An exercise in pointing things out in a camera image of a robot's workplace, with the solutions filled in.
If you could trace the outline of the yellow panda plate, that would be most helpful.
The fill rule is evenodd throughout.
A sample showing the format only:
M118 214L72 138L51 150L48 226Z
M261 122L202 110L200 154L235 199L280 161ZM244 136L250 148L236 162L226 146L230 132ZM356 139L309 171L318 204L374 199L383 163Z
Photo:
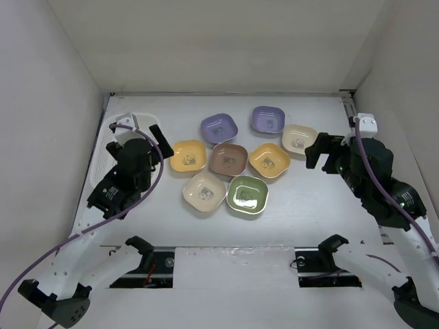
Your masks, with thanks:
M274 179L288 170L291 160L277 144L263 143L250 152L249 163L264 178Z
M170 158L170 165L174 171L200 171L206 165L206 147L201 141L178 141L172 147L174 155Z

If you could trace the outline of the cream panda plate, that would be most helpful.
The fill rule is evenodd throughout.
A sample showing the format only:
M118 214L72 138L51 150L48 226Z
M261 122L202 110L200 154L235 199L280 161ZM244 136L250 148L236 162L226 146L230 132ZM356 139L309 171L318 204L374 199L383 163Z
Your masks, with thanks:
M227 196L226 184L211 173L198 173L185 185L185 201L200 212L212 212Z
M305 155L306 148L312 146L318 132L312 127L289 124L283 129L282 146L290 153Z

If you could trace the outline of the purple panda plate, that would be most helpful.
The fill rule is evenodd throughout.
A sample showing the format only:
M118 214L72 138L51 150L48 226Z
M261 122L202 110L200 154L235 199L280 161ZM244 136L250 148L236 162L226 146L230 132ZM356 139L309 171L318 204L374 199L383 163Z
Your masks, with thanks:
M285 127L285 113L277 107L257 106L252 111L250 123L260 133L278 134Z
M205 118L200 127L205 139L215 145L230 141L238 134L235 121L226 113L214 114Z

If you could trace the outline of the brown panda plate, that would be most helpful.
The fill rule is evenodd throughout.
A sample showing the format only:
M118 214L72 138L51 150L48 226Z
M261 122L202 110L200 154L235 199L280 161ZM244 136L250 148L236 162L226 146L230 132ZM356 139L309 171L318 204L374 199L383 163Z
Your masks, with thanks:
M209 166L217 174L235 177L245 172L247 161L248 152L244 147L220 143L213 148Z

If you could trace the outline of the green panda plate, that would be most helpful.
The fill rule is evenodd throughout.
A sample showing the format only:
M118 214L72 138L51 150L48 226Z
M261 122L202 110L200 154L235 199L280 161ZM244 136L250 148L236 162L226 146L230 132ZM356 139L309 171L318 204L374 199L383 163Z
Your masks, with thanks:
M231 180L226 201L237 212L257 215L265 209L268 195L268 186L263 180L239 175Z

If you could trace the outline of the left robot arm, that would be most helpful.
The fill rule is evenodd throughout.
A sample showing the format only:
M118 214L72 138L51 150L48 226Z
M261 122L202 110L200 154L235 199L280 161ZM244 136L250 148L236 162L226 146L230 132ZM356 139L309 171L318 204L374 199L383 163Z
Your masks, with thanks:
M134 138L124 144L107 144L108 153L117 163L88 197L78 226L65 242L46 252L24 274L54 254L48 271L34 279L20 275L15 283L22 297L62 328L78 324L94 293L130 270L147 271L153 262L154 247L134 236L109 259L94 267L88 264L106 236L149 197L161 179L164 160L174 155L157 124L149 127L150 135L120 123L111 124L110 129L132 132Z

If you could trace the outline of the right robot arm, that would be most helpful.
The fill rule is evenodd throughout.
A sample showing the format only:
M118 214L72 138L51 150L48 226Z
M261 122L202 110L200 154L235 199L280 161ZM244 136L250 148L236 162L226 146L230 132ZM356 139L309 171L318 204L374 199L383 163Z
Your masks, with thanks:
M319 133L305 150L306 167L338 174L390 238L408 273L384 267L380 257L357 252L346 238L334 234L318 246L318 264L326 270L346 270L388 297L398 316L411 328L438 327L438 249L427 211L416 190L392 177L393 153L374 138L350 139Z

